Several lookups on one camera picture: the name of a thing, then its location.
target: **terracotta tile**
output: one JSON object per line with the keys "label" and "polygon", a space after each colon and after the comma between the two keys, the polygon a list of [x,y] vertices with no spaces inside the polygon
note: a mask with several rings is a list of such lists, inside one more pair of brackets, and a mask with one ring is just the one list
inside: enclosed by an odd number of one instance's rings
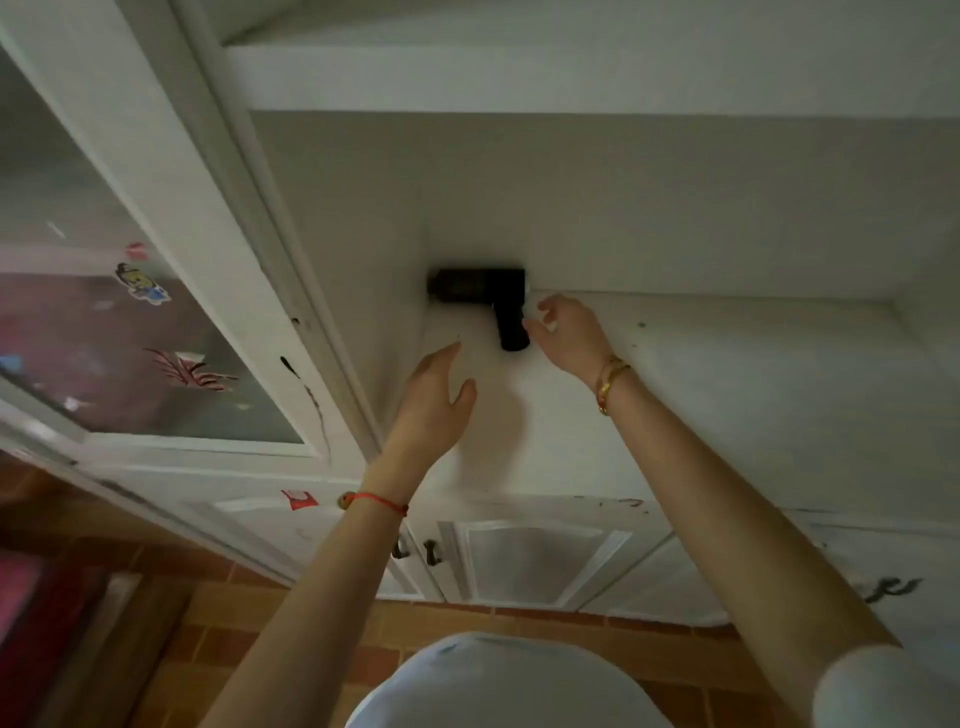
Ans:
{"label": "terracotta tile", "polygon": [[166,708],[139,707],[127,723],[127,728],[163,728]]}
{"label": "terracotta tile", "polygon": [[203,665],[236,667],[259,636],[257,632],[207,627],[195,661]]}
{"label": "terracotta tile", "polygon": [[510,607],[497,607],[495,613],[500,617],[550,619],[551,621],[563,621],[570,624],[593,624],[595,626],[600,626],[603,624],[602,615],[589,615],[583,612],[553,612],[544,609],[512,609]]}
{"label": "terracotta tile", "polygon": [[162,662],[141,705],[205,715],[232,673],[231,667]]}
{"label": "terracotta tile", "polygon": [[437,609],[420,604],[380,602],[383,624],[379,643],[399,649],[420,649],[448,635],[497,632],[490,615]]}
{"label": "terracotta tile", "polygon": [[732,624],[721,624],[717,627],[694,627],[693,634],[697,637],[711,637],[715,640],[739,640],[740,633]]}
{"label": "terracotta tile", "polygon": [[708,691],[713,728],[776,728],[770,699],[743,692]]}
{"label": "terracotta tile", "polygon": [[476,612],[481,615],[493,613],[493,607],[485,607],[482,604],[454,604],[450,601],[431,601],[427,602],[426,606],[432,607],[433,609],[457,609],[461,612]]}
{"label": "terracotta tile", "polygon": [[0,531],[0,548],[47,559],[57,558],[63,554],[71,541],[73,541],[71,536],[58,533],[33,533],[9,529]]}
{"label": "terracotta tile", "polygon": [[383,629],[384,615],[390,611],[396,602],[376,600],[367,614],[367,623],[364,625],[360,644],[380,644],[380,633]]}
{"label": "terracotta tile", "polygon": [[603,655],[607,645],[607,630],[602,626],[554,621],[552,619],[528,619],[525,617],[493,618],[495,632],[525,637],[529,640],[548,640],[579,647]]}
{"label": "terracotta tile", "polygon": [[704,691],[690,685],[638,681],[674,728],[707,728]]}
{"label": "terracotta tile", "polygon": [[163,651],[163,659],[178,663],[192,662],[205,629],[199,624],[179,625]]}
{"label": "terracotta tile", "polygon": [[230,584],[246,584],[251,587],[282,587],[283,585],[279,582],[274,581],[268,576],[264,576],[261,573],[257,573],[253,569],[247,569],[247,567],[240,566],[237,564],[233,568],[233,573],[230,575],[229,579]]}
{"label": "terracotta tile", "polygon": [[631,677],[766,694],[766,681],[743,643],[608,628],[603,654]]}
{"label": "terracotta tile", "polygon": [[350,715],[360,705],[360,701],[367,697],[370,688],[363,685],[344,685],[340,688],[340,697],[337,698],[337,705],[333,709],[333,716],[327,723],[328,728],[343,728],[347,725]]}
{"label": "terracotta tile", "polygon": [[140,573],[211,581],[226,581],[232,568],[233,562],[202,548],[158,544],[145,546],[133,564],[133,570]]}
{"label": "terracotta tile", "polygon": [[280,587],[201,582],[182,621],[259,632],[267,626],[288,591]]}
{"label": "terracotta tile", "polygon": [[85,567],[104,567],[111,571],[129,570],[140,544],[98,536],[75,539],[63,554],[68,564]]}
{"label": "terracotta tile", "polygon": [[693,628],[686,624],[674,624],[669,621],[648,621],[646,619],[625,619],[607,617],[607,624],[619,629],[638,629],[646,632],[662,632],[668,635],[690,635]]}
{"label": "terracotta tile", "polygon": [[398,650],[361,644],[353,653],[345,682],[375,688],[394,674],[399,663]]}
{"label": "terracotta tile", "polygon": [[205,713],[195,713],[194,711],[174,710],[170,711],[167,722],[163,728],[197,728],[200,721],[204,719]]}

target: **red tag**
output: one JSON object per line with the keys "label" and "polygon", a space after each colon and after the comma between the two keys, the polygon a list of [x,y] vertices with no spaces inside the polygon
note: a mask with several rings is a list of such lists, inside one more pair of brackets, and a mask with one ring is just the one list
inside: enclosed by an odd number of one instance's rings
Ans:
{"label": "red tag", "polygon": [[285,496],[287,500],[290,501],[290,510],[296,511],[300,508],[309,508],[311,505],[320,505],[317,502],[317,499],[311,496],[306,491],[280,491]]}

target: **cartoon sticker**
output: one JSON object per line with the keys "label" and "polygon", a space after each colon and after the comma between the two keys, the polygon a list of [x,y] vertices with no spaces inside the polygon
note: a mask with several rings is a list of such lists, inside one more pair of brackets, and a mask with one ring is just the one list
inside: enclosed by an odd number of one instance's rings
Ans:
{"label": "cartoon sticker", "polygon": [[311,505],[320,505],[317,499],[306,491],[280,491],[287,500],[290,501],[290,510],[299,511],[301,508],[309,508]]}
{"label": "cartoon sticker", "polygon": [[166,288],[130,263],[119,263],[113,274],[127,287],[127,292],[139,301],[149,301],[152,305],[170,301]]}
{"label": "cartoon sticker", "polygon": [[202,354],[188,352],[162,352],[159,349],[145,349],[154,356],[154,362],[168,379],[173,379],[177,384],[184,387],[196,387],[199,389],[209,389],[212,392],[223,392],[227,387],[223,379],[236,381],[239,377],[233,375],[218,375],[212,372],[201,372],[200,369],[206,366]]}

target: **cabinet door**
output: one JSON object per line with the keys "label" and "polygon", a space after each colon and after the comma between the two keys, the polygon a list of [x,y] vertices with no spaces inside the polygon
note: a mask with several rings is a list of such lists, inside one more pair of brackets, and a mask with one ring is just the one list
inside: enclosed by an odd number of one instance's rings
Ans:
{"label": "cabinet door", "polygon": [[630,569],[583,611],[695,626],[729,621],[713,589],[676,536]]}
{"label": "cabinet door", "polygon": [[816,522],[805,529],[893,631],[960,625],[960,539]]}
{"label": "cabinet door", "polygon": [[[219,455],[218,460],[222,463],[224,457]],[[241,458],[234,465],[243,468],[243,458],[247,456],[228,457]],[[308,464],[293,463],[292,470],[300,470],[303,465]],[[171,472],[111,467],[87,470],[117,482],[136,496],[292,579],[299,576],[343,514],[337,498],[357,487],[315,477],[291,477],[289,473]],[[404,527],[377,596],[443,600],[412,543]]]}
{"label": "cabinet door", "polygon": [[448,601],[575,611],[659,543],[660,512],[599,498],[429,499],[417,546]]}

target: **gold bracelet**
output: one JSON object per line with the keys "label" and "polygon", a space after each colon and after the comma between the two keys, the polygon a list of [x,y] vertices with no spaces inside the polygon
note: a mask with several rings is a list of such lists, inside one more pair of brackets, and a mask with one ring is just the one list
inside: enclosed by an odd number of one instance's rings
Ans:
{"label": "gold bracelet", "polygon": [[597,406],[600,408],[601,414],[610,416],[607,412],[607,396],[610,394],[610,387],[613,380],[628,369],[630,369],[630,365],[619,356],[611,356],[608,359],[600,373],[600,378],[597,380]]}

